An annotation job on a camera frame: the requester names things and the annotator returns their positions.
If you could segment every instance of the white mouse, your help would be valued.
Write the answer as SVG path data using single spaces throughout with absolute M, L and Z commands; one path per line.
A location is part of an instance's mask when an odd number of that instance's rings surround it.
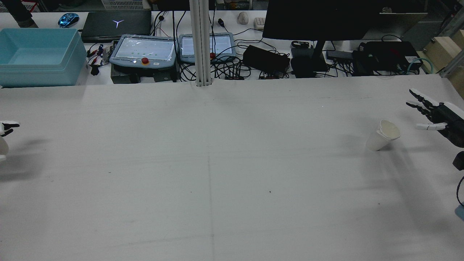
M 248 24 L 248 14 L 246 12 L 240 12 L 237 16 L 237 23 L 242 25 Z

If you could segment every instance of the light blue plastic bin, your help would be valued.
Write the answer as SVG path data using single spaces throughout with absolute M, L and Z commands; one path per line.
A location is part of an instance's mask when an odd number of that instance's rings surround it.
M 76 29 L 3 29 L 0 31 L 0 85 L 75 85 L 86 56 Z

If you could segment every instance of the metal pole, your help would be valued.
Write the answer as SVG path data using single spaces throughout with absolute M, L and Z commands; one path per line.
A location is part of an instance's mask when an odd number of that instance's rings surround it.
M 456 55 L 456 57 L 451 60 L 441 71 L 440 76 L 442 78 L 447 78 L 450 74 L 452 74 L 458 67 L 464 64 L 464 51 L 461 51 Z
M 190 0 L 197 86 L 211 85 L 208 0 Z
M 438 34 L 438 36 L 453 36 L 459 29 L 464 26 L 464 8 L 461 8 L 456 15 L 451 18 L 451 21 Z

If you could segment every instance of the laptop logo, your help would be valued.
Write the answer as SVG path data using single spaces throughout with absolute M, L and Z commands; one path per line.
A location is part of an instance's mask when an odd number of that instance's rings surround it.
M 124 21 L 124 20 L 121 20 L 121 21 L 119 21 L 119 22 L 116 22 L 116 21 L 113 20 L 113 22 L 116 23 L 116 28 L 117 28 L 117 26 L 119 25 L 119 23 L 122 22 L 122 21 Z

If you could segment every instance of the white paper cup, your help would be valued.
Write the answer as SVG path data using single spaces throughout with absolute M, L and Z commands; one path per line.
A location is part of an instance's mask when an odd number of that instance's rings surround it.
M 366 147 L 372 151 L 378 151 L 399 137 L 400 130 L 396 125 L 387 120 L 381 120 L 377 130 L 372 132 L 367 139 Z

